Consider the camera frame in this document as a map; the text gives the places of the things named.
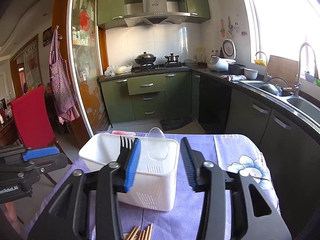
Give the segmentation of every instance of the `glass jar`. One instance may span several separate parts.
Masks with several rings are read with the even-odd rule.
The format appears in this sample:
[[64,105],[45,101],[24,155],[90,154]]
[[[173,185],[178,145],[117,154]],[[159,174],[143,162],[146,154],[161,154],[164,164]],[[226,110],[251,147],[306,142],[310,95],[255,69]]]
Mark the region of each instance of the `glass jar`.
[[204,51],[202,47],[197,48],[197,62],[204,63]]

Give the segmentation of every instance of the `cutting board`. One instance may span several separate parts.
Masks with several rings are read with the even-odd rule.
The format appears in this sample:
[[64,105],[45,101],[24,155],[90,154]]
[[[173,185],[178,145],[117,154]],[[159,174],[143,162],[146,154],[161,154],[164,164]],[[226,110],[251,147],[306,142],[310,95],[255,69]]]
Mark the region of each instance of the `cutting board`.
[[290,87],[296,83],[298,73],[298,61],[270,55],[268,61],[268,73],[272,77],[284,78]]

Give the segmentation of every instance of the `purple tablecloth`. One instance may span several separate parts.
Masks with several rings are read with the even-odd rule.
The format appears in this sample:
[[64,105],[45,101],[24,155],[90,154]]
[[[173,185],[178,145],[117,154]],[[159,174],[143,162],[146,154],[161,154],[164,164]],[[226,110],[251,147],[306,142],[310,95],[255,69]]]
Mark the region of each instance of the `purple tablecloth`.
[[[146,136],[145,133],[137,133],[136,136]],[[255,179],[264,190],[275,207],[279,210],[278,198],[274,191],[269,169],[267,168],[262,153],[243,135],[180,135],[166,134],[167,138],[178,142],[186,136],[191,148],[203,153],[206,160],[218,164],[223,170],[240,172],[242,175],[254,175],[261,179]],[[40,211],[35,215],[26,227],[27,233],[35,223],[37,217],[44,209],[53,194],[62,185],[65,179],[75,169],[89,172],[82,159],[78,158],[65,176],[55,186],[53,192],[42,202]],[[226,194],[226,236],[230,239],[231,232],[231,207],[230,197]],[[124,203],[120,203],[120,217],[123,232],[130,232],[135,225],[145,229],[153,223],[152,240],[163,239],[196,239],[199,227],[200,215],[203,204],[203,193],[195,193],[188,185],[187,176],[179,156],[177,169],[177,189],[174,207],[170,212],[161,212],[144,209]],[[90,210],[90,239],[95,239],[94,207]]]

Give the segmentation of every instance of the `range hood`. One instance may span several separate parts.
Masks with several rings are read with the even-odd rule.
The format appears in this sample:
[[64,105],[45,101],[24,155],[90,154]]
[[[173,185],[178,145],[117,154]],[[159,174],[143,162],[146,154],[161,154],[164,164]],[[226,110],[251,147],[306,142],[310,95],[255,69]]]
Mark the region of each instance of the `range hood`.
[[138,25],[181,24],[190,13],[168,12],[167,0],[142,0],[143,13],[125,15],[124,20],[128,27]]

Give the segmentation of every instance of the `white plastic basket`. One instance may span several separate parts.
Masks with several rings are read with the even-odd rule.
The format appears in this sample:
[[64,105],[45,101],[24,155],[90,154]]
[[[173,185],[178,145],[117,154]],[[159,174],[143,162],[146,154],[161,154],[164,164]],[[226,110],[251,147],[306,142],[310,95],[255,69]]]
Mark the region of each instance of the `white plastic basket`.
[[[147,153],[147,137],[123,136],[141,140],[141,154],[134,184],[126,194],[118,193],[118,200],[127,204],[160,211],[173,208],[176,195],[176,178],[180,145],[176,140],[166,139],[168,156],[156,161]],[[116,161],[120,154],[120,135],[98,133],[79,151],[90,171],[98,171],[104,165]]]

